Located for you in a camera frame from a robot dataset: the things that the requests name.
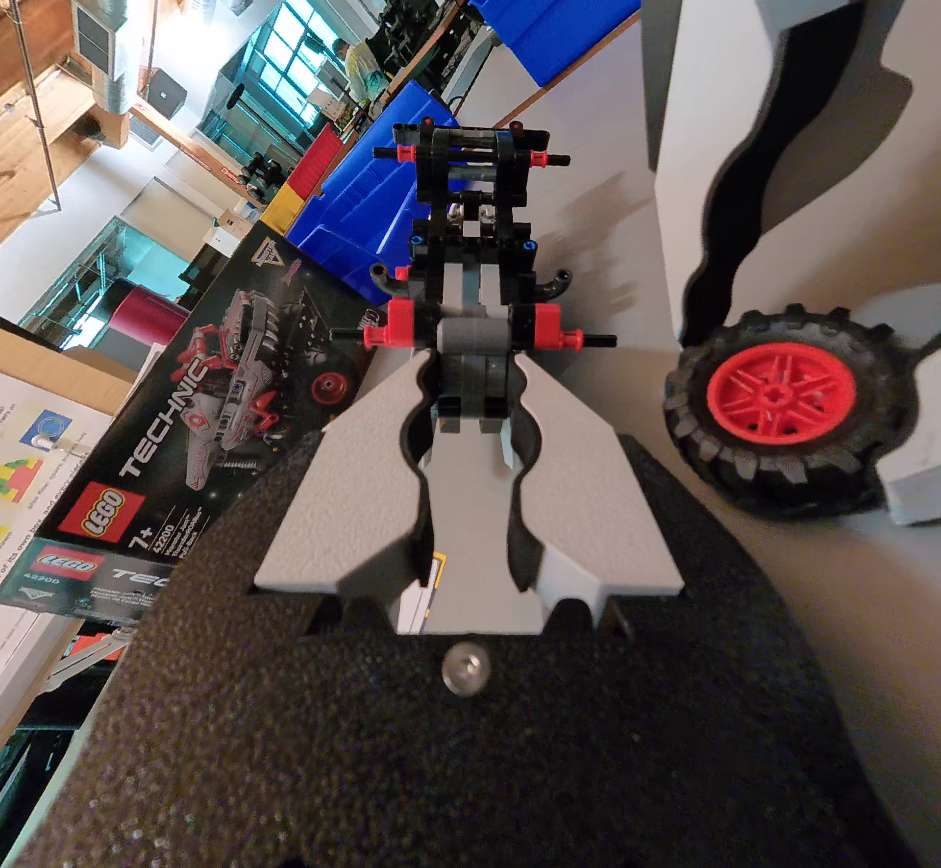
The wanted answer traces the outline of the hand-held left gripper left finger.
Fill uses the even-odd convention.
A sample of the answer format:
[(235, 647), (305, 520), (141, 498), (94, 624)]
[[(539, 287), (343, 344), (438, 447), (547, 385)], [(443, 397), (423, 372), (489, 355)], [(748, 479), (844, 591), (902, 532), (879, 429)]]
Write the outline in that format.
[(434, 352), (406, 363), (328, 424), (253, 580), (256, 592), (367, 600), (398, 625), (434, 553), (423, 463), (434, 439)]

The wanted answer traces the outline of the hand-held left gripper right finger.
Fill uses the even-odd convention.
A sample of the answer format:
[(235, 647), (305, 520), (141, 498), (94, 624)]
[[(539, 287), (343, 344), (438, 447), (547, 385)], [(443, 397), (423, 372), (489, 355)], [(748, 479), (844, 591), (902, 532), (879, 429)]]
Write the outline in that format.
[(615, 597), (675, 597), (683, 578), (615, 430), (524, 353), (507, 382), (520, 462), (507, 560), (547, 611), (584, 603), (598, 625)]

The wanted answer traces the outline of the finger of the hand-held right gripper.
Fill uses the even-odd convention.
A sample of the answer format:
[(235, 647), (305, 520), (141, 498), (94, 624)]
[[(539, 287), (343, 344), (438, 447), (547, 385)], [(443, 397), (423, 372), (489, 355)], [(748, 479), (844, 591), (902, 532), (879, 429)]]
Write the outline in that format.
[(900, 435), (877, 457), (888, 517), (897, 525), (940, 518), (940, 289), (906, 287), (871, 298), (856, 320), (891, 328), (905, 411)]
[(759, 239), (855, 172), (914, 86), (906, 0), (642, 0), (648, 163), (676, 339), (723, 325)]

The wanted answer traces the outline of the black toy wheel red hub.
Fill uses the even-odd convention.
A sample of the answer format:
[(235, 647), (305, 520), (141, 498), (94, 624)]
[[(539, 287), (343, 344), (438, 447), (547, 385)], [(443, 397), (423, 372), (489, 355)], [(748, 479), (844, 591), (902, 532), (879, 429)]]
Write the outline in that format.
[(883, 499), (875, 464), (914, 421), (907, 351), (845, 308), (750, 311), (685, 348), (666, 377), (669, 436), (737, 509), (807, 519)]

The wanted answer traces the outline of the black toy truck chassis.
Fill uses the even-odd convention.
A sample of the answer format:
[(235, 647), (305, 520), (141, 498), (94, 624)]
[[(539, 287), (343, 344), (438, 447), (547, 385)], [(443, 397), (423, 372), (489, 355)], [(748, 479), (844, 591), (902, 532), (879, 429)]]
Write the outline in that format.
[(527, 205), (532, 170), (570, 166), (548, 150), (549, 133), (512, 121), (502, 129), (447, 126), (431, 117), (394, 125), (394, 145), (373, 156), (413, 165), (416, 202), (409, 261), (390, 274), (374, 263), (373, 284), (389, 295), (379, 325), (330, 329), (334, 342), (365, 348), (429, 349), (437, 362), (433, 415), (456, 432), (464, 419), (494, 432), (511, 415), (513, 359), (524, 352), (613, 348), (615, 335), (564, 327), (558, 298), (572, 282), (559, 269), (541, 283), (537, 243), (514, 213)]

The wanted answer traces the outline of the light grey desk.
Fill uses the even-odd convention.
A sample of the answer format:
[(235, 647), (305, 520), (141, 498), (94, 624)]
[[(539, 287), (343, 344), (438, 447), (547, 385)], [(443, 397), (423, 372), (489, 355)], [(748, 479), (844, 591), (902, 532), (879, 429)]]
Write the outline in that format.
[[(518, 119), (550, 133), (570, 168), (532, 176), (522, 219), (539, 274), (570, 269), (568, 325), (617, 349), (550, 355), (546, 368), (635, 437), (737, 537), (787, 601), (825, 669), (878, 793), (923, 866), (939, 866), (939, 526), (882, 511), (781, 523), (730, 508), (680, 459), (662, 391), (678, 345), (653, 175), (647, 168), (641, 25), (546, 94), (506, 48), (491, 51), (456, 117)], [(800, 302), (856, 309), (939, 282), (939, 62), (897, 32), (892, 60), (915, 92), (875, 156), (762, 239), (736, 276), (732, 318)]]

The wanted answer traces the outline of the white instruction booklet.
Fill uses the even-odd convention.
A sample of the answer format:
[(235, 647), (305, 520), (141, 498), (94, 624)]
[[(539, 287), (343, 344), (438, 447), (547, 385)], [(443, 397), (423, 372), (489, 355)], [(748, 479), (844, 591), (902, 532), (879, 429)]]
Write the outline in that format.
[(431, 606), (438, 591), (446, 566), (447, 556), (433, 554), (432, 568), (427, 583), (423, 586), (415, 581), (401, 594), (396, 620), (399, 635), (420, 635), (430, 617)]

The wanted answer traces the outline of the black toy truck set box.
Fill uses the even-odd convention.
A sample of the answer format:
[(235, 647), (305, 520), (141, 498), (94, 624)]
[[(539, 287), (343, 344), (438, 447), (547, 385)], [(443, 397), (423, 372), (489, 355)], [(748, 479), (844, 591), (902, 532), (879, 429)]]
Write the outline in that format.
[(2, 582), (2, 604), (129, 626), (257, 480), (355, 399), (334, 328), (379, 311), (274, 229), (239, 244)]

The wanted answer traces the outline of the maroon cylinder container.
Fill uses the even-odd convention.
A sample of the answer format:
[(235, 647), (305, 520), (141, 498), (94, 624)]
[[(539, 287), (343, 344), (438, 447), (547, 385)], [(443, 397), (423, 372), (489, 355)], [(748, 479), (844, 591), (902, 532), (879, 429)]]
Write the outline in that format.
[(125, 279), (109, 286), (101, 302), (110, 329), (148, 347), (169, 345), (190, 316), (178, 303)]

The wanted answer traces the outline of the white printed sheet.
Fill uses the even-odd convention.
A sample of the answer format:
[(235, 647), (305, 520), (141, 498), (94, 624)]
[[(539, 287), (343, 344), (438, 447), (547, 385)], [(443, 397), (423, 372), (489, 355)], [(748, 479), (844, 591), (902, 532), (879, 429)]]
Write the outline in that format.
[(112, 416), (1, 376), (1, 576), (5, 578)]

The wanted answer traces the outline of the white cardboard box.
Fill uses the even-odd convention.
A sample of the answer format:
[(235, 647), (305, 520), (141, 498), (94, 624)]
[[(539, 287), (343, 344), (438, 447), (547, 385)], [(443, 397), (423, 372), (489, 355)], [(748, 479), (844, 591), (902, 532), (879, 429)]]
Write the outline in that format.
[(202, 243), (230, 257), (251, 231), (260, 213), (253, 203), (245, 200), (234, 209), (223, 210), (213, 218), (211, 227), (203, 235)]

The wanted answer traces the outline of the small blue storage bin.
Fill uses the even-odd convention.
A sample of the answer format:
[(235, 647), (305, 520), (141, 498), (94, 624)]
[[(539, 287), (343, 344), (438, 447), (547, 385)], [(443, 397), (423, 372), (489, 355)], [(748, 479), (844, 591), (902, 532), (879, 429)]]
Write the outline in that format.
[(323, 193), (309, 199), (287, 234), (289, 242), (374, 304), (389, 296), (374, 285), (371, 266), (384, 263), (390, 273), (407, 266), (413, 222), (427, 219), (430, 207), (416, 199), (414, 165), (375, 158), (373, 149), (396, 149), (394, 126), (425, 118), (457, 125), (439, 100), (410, 81), (323, 182)]

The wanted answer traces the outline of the brown cardboard box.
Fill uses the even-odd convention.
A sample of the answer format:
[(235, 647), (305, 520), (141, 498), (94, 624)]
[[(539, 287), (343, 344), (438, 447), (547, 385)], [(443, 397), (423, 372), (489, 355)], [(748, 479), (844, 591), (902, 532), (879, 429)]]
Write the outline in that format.
[(6, 330), (1, 331), (1, 373), (111, 416), (133, 390), (132, 381)]

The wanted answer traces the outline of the glass window wall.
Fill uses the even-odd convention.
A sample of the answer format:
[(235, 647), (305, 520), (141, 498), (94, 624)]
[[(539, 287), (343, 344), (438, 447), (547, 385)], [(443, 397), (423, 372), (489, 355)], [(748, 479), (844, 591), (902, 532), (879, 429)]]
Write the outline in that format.
[(310, 93), (352, 96), (337, 38), (312, 0), (278, 4), (223, 64), (198, 131), (241, 160), (301, 155), (330, 123)]

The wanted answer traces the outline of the black wall speaker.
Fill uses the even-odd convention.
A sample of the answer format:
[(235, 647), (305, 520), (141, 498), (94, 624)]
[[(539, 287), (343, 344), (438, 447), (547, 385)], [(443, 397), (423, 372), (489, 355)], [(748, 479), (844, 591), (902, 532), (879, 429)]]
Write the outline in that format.
[(138, 116), (138, 109), (149, 106), (153, 111), (167, 120), (172, 120), (175, 114), (182, 109), (187, 98), (187, 91), (172, 78), (165, 70), (153, 68), (144, 83), (132, 115)]

